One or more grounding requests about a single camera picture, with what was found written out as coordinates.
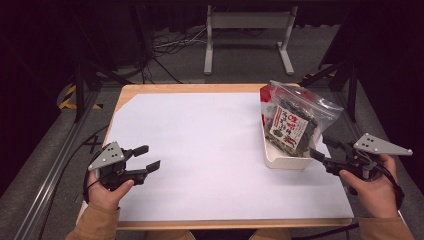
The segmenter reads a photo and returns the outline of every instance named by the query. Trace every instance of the white paper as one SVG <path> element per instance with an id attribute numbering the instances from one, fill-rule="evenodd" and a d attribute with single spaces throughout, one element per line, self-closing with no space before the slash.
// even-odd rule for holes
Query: white paper
<path id="1" fill-rule="evenodd" d="M 264 162 L 259 93 L 139 94 L 114 116 L 107 142 L 149 145 L 127 170 L 161 160 L 121 200 L 120 221 L 353 218 L 338 177 Z M 318 150 L 328 155 L 325 145 Z"/>

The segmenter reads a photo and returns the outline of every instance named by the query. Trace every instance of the metal frame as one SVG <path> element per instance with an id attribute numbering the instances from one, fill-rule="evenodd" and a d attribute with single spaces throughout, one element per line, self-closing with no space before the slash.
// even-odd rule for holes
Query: metal frame
<path id="1" fill-rule="evenodd" d="M 205 55 L 205 75 L 212 74 L 213 59 L 213 28 L 282 28 L 284 39 L 277 42 L 278 51 L 283 60 L 284 68 L 288 75 L 293 75 L 294 70 L 287 54 L 287 44 L 296 18 L 297 6 L 291 12 L 213 12 L 208 5 L 207 16 L 207 44 Z"/>

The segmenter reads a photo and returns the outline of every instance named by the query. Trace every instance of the snack bag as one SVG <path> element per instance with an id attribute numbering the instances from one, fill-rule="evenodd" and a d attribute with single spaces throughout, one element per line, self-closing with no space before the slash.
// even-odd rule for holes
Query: snack bag
<path id="1" fill-rule="evenodd" d="M 343 108 L 311 91 L 275 81 L 260 90 L 266 140 L 291 157 L 309 157 L 322 132 Z"/>

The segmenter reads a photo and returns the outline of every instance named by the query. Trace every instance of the forearm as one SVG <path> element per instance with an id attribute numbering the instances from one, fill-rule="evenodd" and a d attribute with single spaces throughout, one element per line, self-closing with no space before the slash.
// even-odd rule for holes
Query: forearm
<path id="1" fill-rule="evenodd" d="M 119 210 L 106 210 L 90 203 L 66 239 L 114 240 L 118 219 Z"/>
<path id="2" fill-rule="evenodd" d="M 402 218 L 359 218 L 361 238 L 364 240 L 413 240 Z"/>

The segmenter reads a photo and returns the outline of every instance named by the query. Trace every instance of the human hand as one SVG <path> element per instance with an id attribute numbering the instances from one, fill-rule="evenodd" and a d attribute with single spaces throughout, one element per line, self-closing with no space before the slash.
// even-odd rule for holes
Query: human hand
<path id="1" fill-rule="evenodd" d="M 96 181 L 96 174 L 94 171 L 91 171 L 88 175 L 88 186 L 94 184 L 88 189 L 90 202 L 108 210 L 117 210 L 119 201 L 130 191 L 132 186 L 134 186 L 134 181 L 128 180 L 115 191 L 111 192 L 103 187 L 100 182 Z"/>
<path id="2" fill-rule="evenodd" d="M 380 160 L 397 181 L 395 160 L 385 154 L 380 155 Z M 365 182 L 347 170 L 341 170 L 339 174 L 358 192 L 359 200 L 372 217 L 393 218 L 399 216 L 393 184 L 386 176 L 381 174 L 374 181 Z"/>

